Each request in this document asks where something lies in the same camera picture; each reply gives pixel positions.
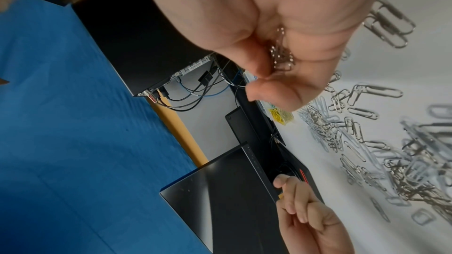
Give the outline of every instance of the pile of paper clips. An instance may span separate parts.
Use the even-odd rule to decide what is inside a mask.
[[[340,72],[336,71],[330,84],[340,77]],[[452,122],[420,124],[403,118],[400,123],[409,138],[402,141],[401,149],[387,142],[366,140],[358,122],[351,117],[340,119],[331,112],[347,110],[362,118],[377,120],[376,112],[355,107],[360,95],[399,98],[403,92],[360,84],[351,91],[336,92],[330,84],[325,88],[331,93],[329,105],[320,96],[298,110],[298,114],[326,152],[341,152],[341,168],[347,174],[349,184],[363,187],[365,183],[383,193],[386,201],[395,206],[411,206],[410,201],[424,202],[452,225]],[[427,113],[435,119],[452,119],[452,104],[431,105]],[[362,164],[370,162],[377,170],[369,171],[356,165],[343,152]],[[382,218],[390,222],[378,202],[373,199],[372,203]],[[419,208],[411,217],[418,225],[436,220],[425,208]]]
[[[401,23],[394,24],[388,17],[397,18]],[[416,28],[413,21],[387,0],[375,0],[372,10],[363,21],[363,26],[397,49],[408,45],[406,36],[413,33]]]

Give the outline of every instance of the hand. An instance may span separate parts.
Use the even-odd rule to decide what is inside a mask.
[[[155,0],[196,45],[216,51],[259,77],[246,87],[286,111],[307,104],[328,84],[352,33],[374,0]],[[267,42],[284,26],[295,67],[272,76]]]
[[[355,252],[342,222],[307,183],[278,175],[273,185],[283,190],[284,197],[277,201],[276,208],[279,229],[290,254]]]

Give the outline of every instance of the blue surface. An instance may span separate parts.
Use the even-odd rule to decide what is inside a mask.
[[[209,253],[160,198],[195,167],[71,7],[0,14],[0,253]]]

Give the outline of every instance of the blue mat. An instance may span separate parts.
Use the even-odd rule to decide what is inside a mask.
[[[71,7],[0,14],[0,253],[201,253],[160,198],[194,164]]]

